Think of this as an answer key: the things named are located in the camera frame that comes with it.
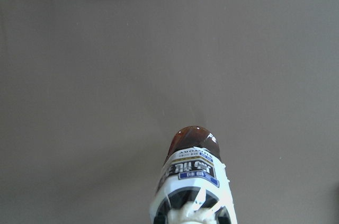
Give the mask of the brown tea bottle white label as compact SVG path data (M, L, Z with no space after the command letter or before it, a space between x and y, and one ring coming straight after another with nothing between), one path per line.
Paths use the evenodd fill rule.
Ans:
M214 135L201 126L185 127L172 139L150 205L150 220L236 224L229 182Z

